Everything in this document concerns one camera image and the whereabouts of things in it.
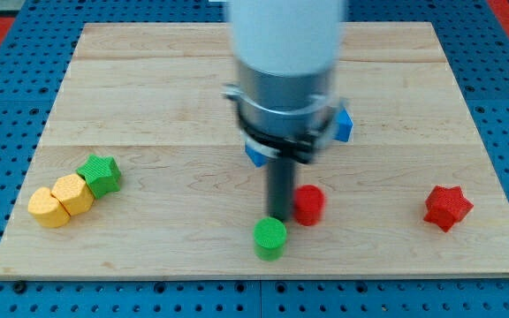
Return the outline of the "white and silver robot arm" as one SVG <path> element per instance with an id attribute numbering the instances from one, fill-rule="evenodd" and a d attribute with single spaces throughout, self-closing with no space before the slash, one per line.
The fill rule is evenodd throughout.
<path id="1" fill-rule="evenodd" d="M 271 158 L 309 163 L 335 133 L 335 67 L 344 0 L 231 0 L 236 104 L 246 144 Z"/>

